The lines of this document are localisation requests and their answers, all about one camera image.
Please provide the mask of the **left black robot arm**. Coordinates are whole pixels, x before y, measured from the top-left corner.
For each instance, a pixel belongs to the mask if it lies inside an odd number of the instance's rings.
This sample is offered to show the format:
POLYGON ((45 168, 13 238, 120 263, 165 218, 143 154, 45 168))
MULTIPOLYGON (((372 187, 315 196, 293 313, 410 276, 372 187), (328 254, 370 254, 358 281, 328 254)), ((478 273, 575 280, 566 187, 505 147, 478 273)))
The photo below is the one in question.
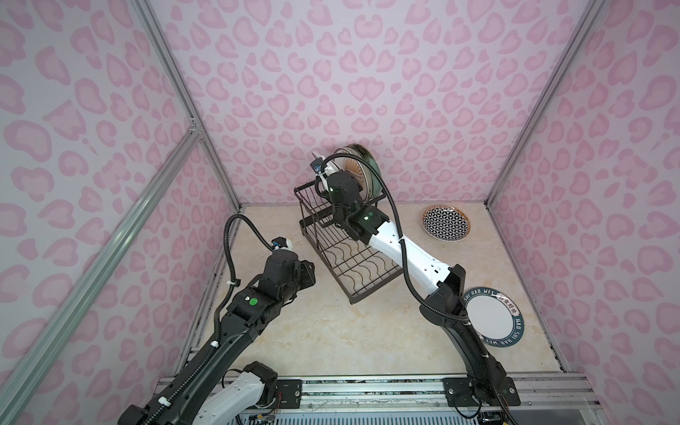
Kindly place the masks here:
POLYGON ((300 290, 316 283, 315 266, 288 249, 271 253, 262 274, 240 290, 214 326, 211 341, 146 407, 130 406, 120 424, 188 424, 237 357, 300 290))

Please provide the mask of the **large orange sunburst plate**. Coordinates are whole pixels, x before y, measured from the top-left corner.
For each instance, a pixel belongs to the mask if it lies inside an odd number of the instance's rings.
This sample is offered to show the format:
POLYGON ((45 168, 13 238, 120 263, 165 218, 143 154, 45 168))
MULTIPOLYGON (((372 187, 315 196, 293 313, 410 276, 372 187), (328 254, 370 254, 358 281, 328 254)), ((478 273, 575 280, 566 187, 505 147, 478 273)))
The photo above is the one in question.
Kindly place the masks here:
POLYGON ((352 155, 351 158, 338 157, 334 159, 335 164, 342 170, 348 171, 352 177, 361 186, 361 197, 363 200, 371 198, 373 193, 373 180, 370 171, 361 162, 358 162, 355 157, 361 158, 361 154, 354 150, 354 148, 339 148, 336 153, 344 153, 352 155))

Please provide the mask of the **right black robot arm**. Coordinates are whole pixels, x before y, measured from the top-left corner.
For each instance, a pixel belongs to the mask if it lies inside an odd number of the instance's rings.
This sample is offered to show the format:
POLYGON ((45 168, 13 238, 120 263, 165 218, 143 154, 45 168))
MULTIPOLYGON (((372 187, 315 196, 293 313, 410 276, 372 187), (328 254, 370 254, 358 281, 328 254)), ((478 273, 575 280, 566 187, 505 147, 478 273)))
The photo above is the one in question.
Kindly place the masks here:
POLYGON ((350 239, 379 251, 402 268, 420 312, 452 341, 466 368, 463 394, 480 405, 498 407, 505 414, 520 405, 515 383, 489 352, 469 319, 463 301, 466 271, 436 259, 403 233, 398 211, 392 217, 361 198, 361 185, 347 171, 318 173, 318 195, 329 201, 332 223, 350 239))

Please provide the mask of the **white plate dark lettered rim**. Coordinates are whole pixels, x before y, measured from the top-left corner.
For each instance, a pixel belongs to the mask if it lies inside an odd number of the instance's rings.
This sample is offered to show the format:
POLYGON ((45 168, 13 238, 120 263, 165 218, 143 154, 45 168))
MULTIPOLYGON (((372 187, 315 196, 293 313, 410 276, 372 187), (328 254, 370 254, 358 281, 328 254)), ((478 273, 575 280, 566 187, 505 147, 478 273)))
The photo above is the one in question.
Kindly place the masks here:
POLYGON ((520 342, 525 323, 520 308, 506 294, 488 287, 467 290, 463 296, 469 319, 481 340, 507 348, 520 342))

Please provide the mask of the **black wire dish rack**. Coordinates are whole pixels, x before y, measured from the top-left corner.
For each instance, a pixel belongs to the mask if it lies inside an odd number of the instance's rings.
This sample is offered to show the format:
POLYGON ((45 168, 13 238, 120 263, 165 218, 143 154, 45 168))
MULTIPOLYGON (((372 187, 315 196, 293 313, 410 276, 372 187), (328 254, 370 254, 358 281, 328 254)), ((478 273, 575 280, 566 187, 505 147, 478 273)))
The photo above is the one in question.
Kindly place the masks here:
POLYGON ((320 256, 351 304, 366 299, 402 276, 401 267, 389 257, 360 241, 352 240, 332 223, 332 205, 320 197, 315 183, 293 191, 299 200, 299 226, 307 242, 320 256))

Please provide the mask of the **teal plate with flower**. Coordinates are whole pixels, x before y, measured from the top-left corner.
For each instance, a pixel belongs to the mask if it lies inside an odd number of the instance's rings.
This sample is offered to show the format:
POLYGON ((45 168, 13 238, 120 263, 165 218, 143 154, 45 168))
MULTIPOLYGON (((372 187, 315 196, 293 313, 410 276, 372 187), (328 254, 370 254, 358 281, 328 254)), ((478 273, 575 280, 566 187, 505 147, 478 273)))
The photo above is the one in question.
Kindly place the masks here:
POLYGON ((366 161, 366 163, 368 163, 369 166, 375 171, 375 173, 370 171, 370 173, 372 175, 372 180, 373 180, 373 193, 371 195, 371 198, 374 198, 374 197, 380 195, 382 193, 383 186, 379 182, 379 180, 376 178, 375 175, 382 175, 382 174, 381 174, 381 170, 378 166, 378 163, 375 159, 375 156, 370 152, 370 150, 368 150, 368 148, 366 148, 363 145, 360 145, 359 143, 352 143, 351 145, 348 145, 347 147, 348 148, 354 148, 354 150, 359 152, 359 154, 361 154, 361 159, 366 161))

